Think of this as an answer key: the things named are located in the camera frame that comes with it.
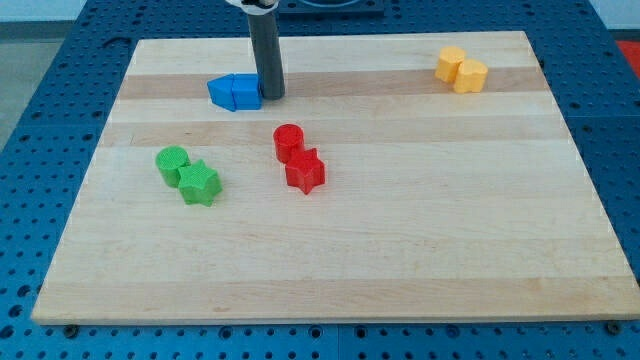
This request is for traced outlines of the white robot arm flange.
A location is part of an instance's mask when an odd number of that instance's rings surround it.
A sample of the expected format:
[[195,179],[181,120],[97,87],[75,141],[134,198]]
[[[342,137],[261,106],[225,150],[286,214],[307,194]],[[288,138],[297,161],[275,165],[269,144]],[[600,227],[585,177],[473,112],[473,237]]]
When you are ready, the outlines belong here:
[[225,0],[248,15],[262,16],[278,7],[279,0]]

